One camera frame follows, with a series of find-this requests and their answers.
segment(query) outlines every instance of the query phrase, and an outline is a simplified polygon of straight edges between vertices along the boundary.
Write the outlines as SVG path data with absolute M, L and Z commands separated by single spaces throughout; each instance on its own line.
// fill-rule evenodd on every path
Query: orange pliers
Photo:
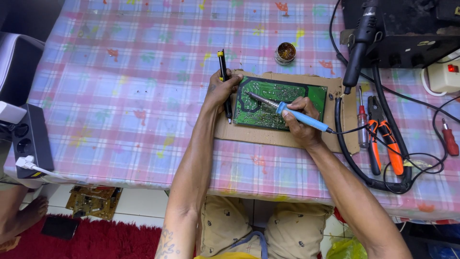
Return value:
M 385 120 L 383 110 L 380 106 L 377 96 L 368 97 L 368 114 L 369 114 L 369 129 L 373 132 L 374 135 L 377 135 L 377 130 L 383 137 L 384 143 L 391 147 L 394 151 L 401 153 L 399 150 L 399 145 L 396 142 L 393 134 L 391 134 L 390 124 Z M 380 175 L 380 156 L 379 150 L 377 148 L 377 140 L 372 134 L 369 133 L 369 158 L 371 162 L 371 170 L 374 175 Z M 393 166 L 393 171 L 397 176 L 401 176 L 404 167 L 403 159 L 398 154 L 394 153 L 388 149 L 388 155 L 390 156 L 391 165 Z

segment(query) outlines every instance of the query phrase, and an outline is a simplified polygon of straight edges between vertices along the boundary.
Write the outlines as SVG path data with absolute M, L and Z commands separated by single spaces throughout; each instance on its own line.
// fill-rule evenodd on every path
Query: cardboard sheet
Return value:
M 266 72 L 262 75 L 256 75 L 250 72 L 242 70 L 234 71 L 238 74 L 243 74 L 249 77 L 260 77 L 266 79 L 280 80 L 286 82 L 297 82 L 305 84 L 313 84 L 319 86 L 327 86 L 328 94 L 339 97 L 342 95 L 342 79 L 341 78 L 324 78 L 308 75 L 289 75 L 289 74 L 277 74 L 272 72 Z M 232 111 L 235 108 L 236 94 L 232 95 Z M 326 107 L 324 109 L 324 120 L 330 128 L 335 130 L 334 123 L 334 105 L 335 100 L 330 100 L 329 96 L 326 100 Z M 357 127 L 357 106 L 356 106 L 356 92 L 355 88 L 352 89 L 351 94 L 346 95 L 342 103 L 342 130 L 352 130 Z M 224 113 L 222 113 L 217 121 L 216 132 L 214 135 L 219 139 L 245 141 L 259 144 L 277 145 L 284 147 L 297 147 L 302 148 L 294 140 L 294 137 L 290 132 L 264 129 L 258 127 L 251 127 L 245 125 L 229 124 Z M 322 139 L 326 145 L 331 149 L 332 152 L 341 153 L 337 136 L 330 133 L 323 132 Z M 345 134 L 345 142 L 347 144 L 350 153 L 356 153 L 359 151 L 358 145 L 358 133 L 352 132 Z

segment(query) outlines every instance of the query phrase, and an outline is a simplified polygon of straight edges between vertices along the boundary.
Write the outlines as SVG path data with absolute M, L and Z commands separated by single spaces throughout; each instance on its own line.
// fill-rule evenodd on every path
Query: person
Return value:
M 280 202 L 264 234 L 252 232 L 241 199 L 206 195 L 213 163 L 214 129 L 222 104 L 242 75 L 210 78 L 189 145 L 172 181 L 155 259 L 316 259 L 331 206 Z M 319 118 L 308 97 L 289 109 Z M 370 259 L 409 259 L 411 254 L 395 224 L 371 192 L 328 149 L 321 134 L 283 111 L 295 140 L 315 161 L 332 200 Z
M 48 210 L 44 196 L 19 210 L 29 188 L 3 172 L 10 146 L 10 142 L 0 140 L 0 247 L 40 221 Z

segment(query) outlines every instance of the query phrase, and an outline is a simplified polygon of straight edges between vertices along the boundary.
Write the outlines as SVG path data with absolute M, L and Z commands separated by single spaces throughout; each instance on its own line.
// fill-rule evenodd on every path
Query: blue soldering iron handle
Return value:
M 305 114 L 303 114 L 301 112 L 296 112 L 296 111 L 288 109 L 286 107 L 286 105 L 287 104 L 285 102 L 280 102 L 280 105 L 278 106 L 278 109 L 276 110 L 276 113 L 281 114 L 281 111 L 283 111 L 283 110 L 292 112 L 292 114 L 294 115 L 294 117 L 298 121 L 300 121 L 302 123 L 305 123 L 305 124 L 307 124 L 307 125 L 309 125 L 309 126 L 311 126 L 313 128 L 316 128 L 316 129 L 318 129 L 318 130 L 320 130 L 322 132 L 326 131 L 329 128 L 326 124 L 324 124 L 324 123 L 322 123 L 322 122 L 320 122 L 318 120 L 315 120 L 310 116 L 307 116 L 307 115 L 305 115 Z

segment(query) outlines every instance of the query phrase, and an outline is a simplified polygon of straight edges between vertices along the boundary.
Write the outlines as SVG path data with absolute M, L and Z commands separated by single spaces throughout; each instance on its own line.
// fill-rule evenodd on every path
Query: power strip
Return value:
M 430 89 L 438 93 L 460 91 L 460 61 L 445 64 L 434 63 L 428 66 Z

